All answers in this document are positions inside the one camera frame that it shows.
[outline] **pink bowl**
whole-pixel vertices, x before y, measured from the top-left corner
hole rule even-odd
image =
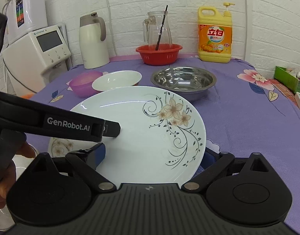
[[[69,82],[69,86],[78,97],[87,98],[99,93],[92,88],[92,83],[102,75],[100,71],[84,72]]]

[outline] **black stirring stick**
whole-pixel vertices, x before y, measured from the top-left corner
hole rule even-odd
[[[166,15],[166,13],[164,13],[164,16],[163,16],[162,25],[161,25],[160,34],[159,34],[159,39],[157,40],[157,46],[155,47],[155,50],[159,49],[160,40],[161,40],[161,36],[162,36],[162,29],[163,29],[163,25],[164,25],[164,21],[165,21],[165,15]]]

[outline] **metal screw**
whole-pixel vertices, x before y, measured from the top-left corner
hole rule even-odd
[[[103,182],[99,184],[99,188],[101,190],[111,190],[114,187],[114,185],[110,182]]]
[[[199,184],[197,184],[195,182],[188,182],[188,183],[184,184],[184,187],[187,190],[197,190],[199,188]]]

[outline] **orange label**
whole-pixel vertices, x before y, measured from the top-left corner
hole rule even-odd
[[[231,54],[232,28],[198,25],[199,51]]]

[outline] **white appliance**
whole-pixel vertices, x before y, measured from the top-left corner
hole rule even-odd
[[[80,18],[79,46],[86,69],[98,68],[110,62],[103,18],[96,12]]]
[[[39,92],[67,71],[66,65],[60,63],[70,56],[71,52],[57,25],[30,32],[3,51],[17,96],[32,94],[28,88]]]
[[[48,26],[44,0],[12,0],[6,16],[9,44],[31,31]]]

